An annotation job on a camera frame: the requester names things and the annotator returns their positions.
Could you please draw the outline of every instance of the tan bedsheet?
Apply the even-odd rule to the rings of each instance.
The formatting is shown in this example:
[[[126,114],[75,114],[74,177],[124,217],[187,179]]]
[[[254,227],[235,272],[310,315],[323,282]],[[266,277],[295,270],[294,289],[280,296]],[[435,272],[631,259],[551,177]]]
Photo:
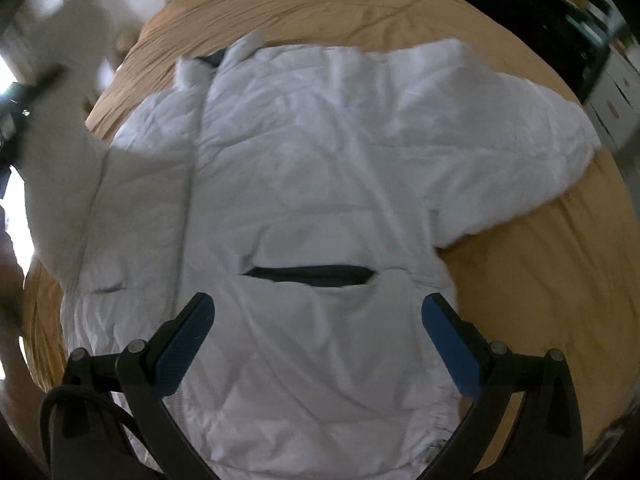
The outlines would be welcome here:
[[[379,51],[459,38],[494,69],[575,99],[521,41],[462,0],[176,0],[146,24],[87,124],[112,139],[143,98],[171,84],[177,56],[211,53],[257,27],[269,44]],[[598,152],[561,198],[465,238],[441,256],[458,288],[462,317],[487,339],[530,354],[564,350],[584,445],[591,446],[628,406],[640,359],[638,224],[610,154]],[[63,369],[60,294],[38,266],[28,285],[35,290],[25,312],[31,366],[50,386]]]

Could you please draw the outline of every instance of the black cable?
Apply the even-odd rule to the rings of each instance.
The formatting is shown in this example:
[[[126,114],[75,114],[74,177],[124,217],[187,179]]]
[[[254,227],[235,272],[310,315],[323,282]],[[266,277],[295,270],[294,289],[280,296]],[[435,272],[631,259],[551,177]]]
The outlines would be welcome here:
[[[49,419],[55,405],[63,400],[84,400],[107,410],[113,417],[127,428],[133,436],[135,436],[146,447],[145,439],[140,433],[140,428],[126,410],[122,409],[112,400],[103,397],[101,394],[86,388],[85,386],[76,386],[74,384],[66,384],[51,390],[40,407],[40,441],[42,443],[42,451],[47,461],[47,465],[51,466],[51,444],[49,436]]]

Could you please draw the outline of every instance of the blue gripper pad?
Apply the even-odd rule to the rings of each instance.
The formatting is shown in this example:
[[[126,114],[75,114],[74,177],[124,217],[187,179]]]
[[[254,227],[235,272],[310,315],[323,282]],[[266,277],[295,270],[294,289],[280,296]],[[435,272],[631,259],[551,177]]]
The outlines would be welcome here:
[[[474,353],[472,349],[479,347],[482,351],[482,346],[487,345],[486,341],[471,323],[460,319],[441,294],[430,294],[424,298],[422,325],[431,337],[460,394],[477,402],[482,393],[485,375],[476,357],[478,352]]]
[[[213,299],[198,293],[174,320],[179,323],[173,337],[162,349],[153,370],[154,391],[159,398],[173,395],[196,357],[216,317]]]

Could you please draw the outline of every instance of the window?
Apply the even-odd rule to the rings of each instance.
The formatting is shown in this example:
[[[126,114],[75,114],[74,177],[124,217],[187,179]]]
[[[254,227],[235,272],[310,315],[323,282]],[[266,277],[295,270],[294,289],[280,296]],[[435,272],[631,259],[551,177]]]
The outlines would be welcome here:
[[[14,81],[14,74],[0,57],[0,93],[9,88]],[[4,198],[0,199],[0,206],[4,208],[7,223],[0,228],[5,228],[9,233],[14,243],[15,256],[26,274],[33,256],[33,242],[24,206],[24,182],[14,168],[11,168],[11,177]]]
[[[0,94],[4,92],[11,83],[15,81],[15,76],[4,62],[4,59],[0,57]]]

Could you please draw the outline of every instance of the screw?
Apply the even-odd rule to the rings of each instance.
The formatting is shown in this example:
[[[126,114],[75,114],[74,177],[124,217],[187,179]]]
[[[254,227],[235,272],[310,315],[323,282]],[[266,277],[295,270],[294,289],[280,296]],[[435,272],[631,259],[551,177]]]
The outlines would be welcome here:
[[[562,353],[561,350],[558,350],[557,348],[552,348],[549,351],[549,355],[551,355],[551,358],[554,361],[564,361],[564,354]]]
[[[490,346],[491,351],[494,354],[503,355],[507,353],[507,345],[505,345],[502,341],[494,341]]]
[[[132,354],[139,354],[145,349],[146,341],[142,339],[134,339],[131,343],[127,345],[127,350]]]
[[[85,356],[85,354],[86,350],[84,348],[76,348],[73,352],[71,352],[71,355],[69,357],[72,361],[79,361]]]

